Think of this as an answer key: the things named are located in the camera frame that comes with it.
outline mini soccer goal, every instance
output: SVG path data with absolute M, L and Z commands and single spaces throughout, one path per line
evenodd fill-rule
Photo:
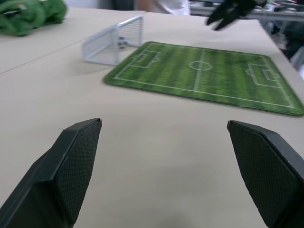
M 82 56 L 92 63 L 118 65 L 126 47 L 139 47 L 143 40 L 143 16 L 136 16 L 101 31 L 82 45 Z

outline green field mat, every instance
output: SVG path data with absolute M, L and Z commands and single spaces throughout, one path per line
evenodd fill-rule
M 147 42 L 104 79 L 114 86 L 304 115 L 301 101 L 263 55 Z

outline beige table surface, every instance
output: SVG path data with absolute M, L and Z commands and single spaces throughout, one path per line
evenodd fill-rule
M 0 74 L 0 205 L 62 129 L 101 117 L 75 228 L 265 228 L 240 176 L 227 121 L 277 131 L 303 156 L 303 118 L 103 84 L 113 68 L 83 62 L 79 41 L 134 14 L 71 9 L 52 32 L 0 37 L 11 44 L 0 42 L 10 52 L 0 66 L 6 71 Z M 144 41 L 266 54 L 304 98 L 303 81 L 255 20 L 214 32 L 202 17 L 147 13 Z M 20 57 L 15 47 L 30 52 Z

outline green plush toy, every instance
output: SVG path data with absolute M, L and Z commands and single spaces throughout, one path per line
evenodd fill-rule
M 43 25 L 62 23 L 66 13 L 62 0 L 0 0 L 0 33 L 26 36 Z

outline white shirt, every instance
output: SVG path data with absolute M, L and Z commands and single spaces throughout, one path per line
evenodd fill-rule
M 154 0 L 154 12 L 177 14 L 177 15 L 190 15 L 189 1 L 188 0 Z

